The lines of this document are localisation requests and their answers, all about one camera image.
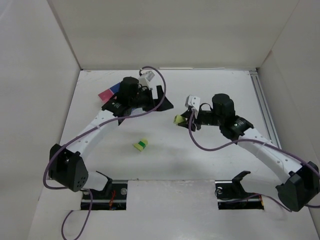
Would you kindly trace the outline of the pale yellow green-top lego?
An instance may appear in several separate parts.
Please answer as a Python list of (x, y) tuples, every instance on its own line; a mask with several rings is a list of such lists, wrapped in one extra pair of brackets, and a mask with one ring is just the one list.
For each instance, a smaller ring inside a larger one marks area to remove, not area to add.
[(178, 124), (184, 123), (185, 121), (186, 121), (186, 118), (178, 114), (174, 117), (173, 123), (175, 125), (178, 125)]

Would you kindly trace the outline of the pale yellow green lego stack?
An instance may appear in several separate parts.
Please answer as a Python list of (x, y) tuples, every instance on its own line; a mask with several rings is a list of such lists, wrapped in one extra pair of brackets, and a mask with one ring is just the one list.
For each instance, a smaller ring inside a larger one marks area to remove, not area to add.
[(139, 150), (140, 152), (142, 152), (146, 146), (149, 144), (147, 139), (141, 139), (139, 142), (134, 143), (133, 146)]

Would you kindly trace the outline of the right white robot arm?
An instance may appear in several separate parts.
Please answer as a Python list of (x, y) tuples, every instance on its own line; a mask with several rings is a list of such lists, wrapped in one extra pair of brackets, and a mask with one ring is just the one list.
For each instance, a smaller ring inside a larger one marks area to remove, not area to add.
[(174, 124), (188, 129), (191, 135), (202, 126), (218, 127), (221, 134), (254, 155), (278, 177), (275, 185), (278, 204), (290, 212), (298, 212), (320, 192), (320, 172), (316, 164), (276, 147), (252, 123), (236, 115), (233, 100), (224, 93), (212, 97), (208, 110), (202, 109), (200, 98), (189, 95), (187, 110), (174, 117)]

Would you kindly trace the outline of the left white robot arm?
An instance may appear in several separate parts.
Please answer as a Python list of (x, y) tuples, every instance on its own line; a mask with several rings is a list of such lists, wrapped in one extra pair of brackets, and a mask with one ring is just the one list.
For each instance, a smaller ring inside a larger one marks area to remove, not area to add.
[(134, 118), (132, 112), (142, 109), (140, 116), (153, 111), (172, 109), (166, 98), (167, 86), (153, 86), (146, 77), (124, 77), (118, 91), (101, 107), (94, 119), (78, 136), (64, 145), (50, 149), (45, 176), (61, 184), (62, 189), (106, 191), (111, 179), (102, 173), (89, 172), (85, 160), (95, 146), (125, 119)]

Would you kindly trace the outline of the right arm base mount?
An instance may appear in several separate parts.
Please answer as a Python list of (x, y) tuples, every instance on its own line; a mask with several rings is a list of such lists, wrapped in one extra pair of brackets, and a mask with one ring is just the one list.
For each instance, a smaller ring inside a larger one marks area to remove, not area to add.
[(241, 181), (250, 171), (242, 171), (231, 180), (216, 180), (214, 194), (219, 210), (264, 210), (262, 197), (246, 192)]

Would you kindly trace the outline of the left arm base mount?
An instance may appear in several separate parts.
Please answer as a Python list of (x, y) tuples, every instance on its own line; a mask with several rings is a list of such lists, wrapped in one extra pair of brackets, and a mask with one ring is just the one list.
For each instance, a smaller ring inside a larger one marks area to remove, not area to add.
[(91, 171), (84, 186), (89, 187), (91, 193), (82, 192), (81, 210), (124, 211), (127, 208), (127, 180), (113, 180), (99, 171)]

